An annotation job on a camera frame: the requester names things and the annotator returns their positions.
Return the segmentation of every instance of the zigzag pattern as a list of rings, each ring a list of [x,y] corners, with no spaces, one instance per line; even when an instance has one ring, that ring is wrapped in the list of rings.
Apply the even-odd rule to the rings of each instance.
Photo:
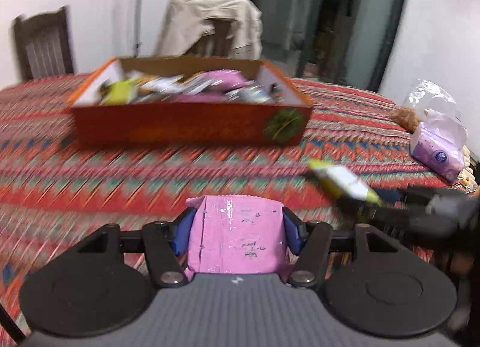
[[[298,147],[82,151],[65,102],[85,77],[0,91],[0,300],[24,330],[23,278],[107,222],[137,229],[173,219],[188,197],[249,194],[279,200],[305,220],[348,226],[304,176],[309,158],[346,164],[374,187],[445,185],[410,157],[410,135],[389,118],[392,102],[303,80],[294,82],[314,111]],[[145,270],[139,256],[125,261]],[[3,330],[0,340],[10,343]]]

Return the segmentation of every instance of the beige jacket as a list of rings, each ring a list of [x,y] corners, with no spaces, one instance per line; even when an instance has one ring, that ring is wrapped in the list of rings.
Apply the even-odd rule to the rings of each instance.
[[[214,32],[208,18],[231,19],[229,57],[258,59],[262,53],[261,13],[249,0],[170,0],[155,47],[156,56],[180,56],[203,35]]]

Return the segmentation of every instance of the chair back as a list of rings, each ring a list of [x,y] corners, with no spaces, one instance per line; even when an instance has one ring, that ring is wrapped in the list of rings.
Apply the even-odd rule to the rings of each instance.
[[[215,32],[213,34],[204,35],[186,51],[185,55],[194,55],[200,57],[229,55],[233,36],[230,35],[231,20],[219,20],[210,18]]]
[[[13,37],[24,81],[74,73],[68,39],[67,8],[13,21]]]

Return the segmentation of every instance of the pink wrapper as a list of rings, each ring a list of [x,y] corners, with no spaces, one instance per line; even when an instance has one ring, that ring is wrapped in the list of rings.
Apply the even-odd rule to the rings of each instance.
[[[247,80],[243,77],[242,73],[237,70],[216,70],[207,71],[202,73],[206,78],[212,78],[215,80],[208,87],[208,91],[215,91],[220,93],[226,93],[231,90],[235,90],[247,85]]]
[[[284,272],[286,239],[282,203],[246,195],[187,200],[197,208],[188,244],[189,280],[195,273]]]

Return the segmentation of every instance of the gray gripper plate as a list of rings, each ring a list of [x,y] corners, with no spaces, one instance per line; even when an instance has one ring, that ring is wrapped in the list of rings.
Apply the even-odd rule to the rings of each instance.
[[[333,318],[316,294],[276,274],[197,274],[163,289],[129,325],[98,337],[34,332],[22,347],[454,347],[440,333],[408,340],[361,334]]]

